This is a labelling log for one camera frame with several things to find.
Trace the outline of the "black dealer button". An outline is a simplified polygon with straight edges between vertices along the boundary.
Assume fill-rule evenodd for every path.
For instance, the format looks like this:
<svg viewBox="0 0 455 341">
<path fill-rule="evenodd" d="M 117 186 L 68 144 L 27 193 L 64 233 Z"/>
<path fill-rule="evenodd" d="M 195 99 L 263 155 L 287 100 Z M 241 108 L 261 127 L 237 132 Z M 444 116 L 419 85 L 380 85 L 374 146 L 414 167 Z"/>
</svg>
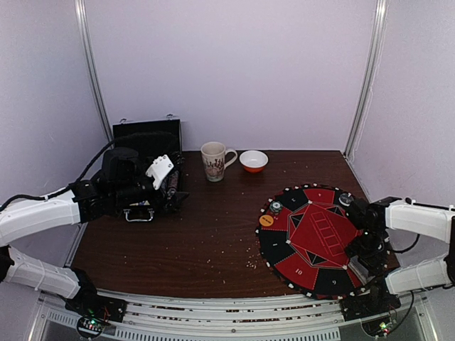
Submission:
<svg viewBox="0 0 455 341">
<path fill-rule="evenodd" d="M 341 193 L 338 197 L 338 201 L 343 206 L 349 207 L 350 204 L 354 201 L 354 198 L 350 193 Z"/>
</svg>

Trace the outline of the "orange big blind button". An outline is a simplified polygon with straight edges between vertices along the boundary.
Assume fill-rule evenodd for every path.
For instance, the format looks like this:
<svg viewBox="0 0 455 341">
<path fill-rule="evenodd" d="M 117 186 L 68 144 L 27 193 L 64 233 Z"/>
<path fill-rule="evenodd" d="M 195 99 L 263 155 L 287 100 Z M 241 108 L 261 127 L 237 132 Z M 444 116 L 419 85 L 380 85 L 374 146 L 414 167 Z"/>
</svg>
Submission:
<svg viewBox="0 0 455 341">
<path fill-rule="evenodd" d="M 274 218 L 271 215 L 261 215 L 259 224 L 263 227 L 271 227 L 274 224 Z"/>
</svg>

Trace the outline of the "stack of poker chips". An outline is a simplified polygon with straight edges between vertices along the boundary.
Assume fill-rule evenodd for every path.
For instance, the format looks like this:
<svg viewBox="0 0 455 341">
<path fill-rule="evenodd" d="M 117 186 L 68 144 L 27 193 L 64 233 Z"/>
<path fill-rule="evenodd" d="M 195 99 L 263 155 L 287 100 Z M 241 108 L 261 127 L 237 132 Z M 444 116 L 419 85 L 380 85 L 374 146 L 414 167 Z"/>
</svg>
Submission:
<svg viewBox="0 0 455 341">
<path fill-rule="evenodd" d="M 269 211 L 272 215 L 278 215 L 283 209 L 283 205 L 279 201 L 272 201 L 269 205 Z"/>
</svg>

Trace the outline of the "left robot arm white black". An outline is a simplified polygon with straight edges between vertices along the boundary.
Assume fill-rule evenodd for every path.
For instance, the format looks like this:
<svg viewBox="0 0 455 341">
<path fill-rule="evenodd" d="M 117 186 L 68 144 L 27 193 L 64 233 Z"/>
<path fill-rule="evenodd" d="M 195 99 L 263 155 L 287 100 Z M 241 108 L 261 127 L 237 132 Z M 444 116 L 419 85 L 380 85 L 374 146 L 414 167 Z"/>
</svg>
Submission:
<svg viewBox="0 0 455 341">
<path fill-rule="evenodd" d="M 188 196 L 179 190 L 183 158 L 179 138 L 169 132 L 139 132 L 108 142 L 93 157 L 102 166 L 90 179 L 42 196 L 19 194 L 1 205 L 1 280 L 46 291 L 67 309 L 102 323 L 120 321 L 126 303 L 101 296 L 80 269 L 57 267 L 29 257 L 13 241 L 63 225 L 84 224 L 104 216 L 150 222 L 158 212 L 174 212 Z"/>
</svg>

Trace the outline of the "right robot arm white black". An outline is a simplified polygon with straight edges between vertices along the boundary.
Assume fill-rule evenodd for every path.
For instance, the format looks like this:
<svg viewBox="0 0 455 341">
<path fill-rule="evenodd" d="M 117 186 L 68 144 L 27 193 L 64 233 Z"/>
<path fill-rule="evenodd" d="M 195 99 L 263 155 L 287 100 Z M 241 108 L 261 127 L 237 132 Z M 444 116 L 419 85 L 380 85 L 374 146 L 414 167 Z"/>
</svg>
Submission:
<svg viewBox="0 0 455 341">
<path fill-rule="evenodd" d="M 454 286 L 454 206 L 422 204 L 408 197 L 385 197 L 369 203 L 362 198 L 342 195 L 340 201 L 346 217 L 362 233 L 349 243 L 345 253 L 366 270 L 369 279 L 365 288 L 342 300 L 345 319 L 384 313 L 398 307 L 398 296 L 405 292 Z M 391 269 L 387 264 L 388 256 L 409 252 L 416 244 L 393 249 L 390 230 L 411 232 L 417 238 L 438 239 L 448 244 L 449 250 L 416 265 Z"/>
</svg>

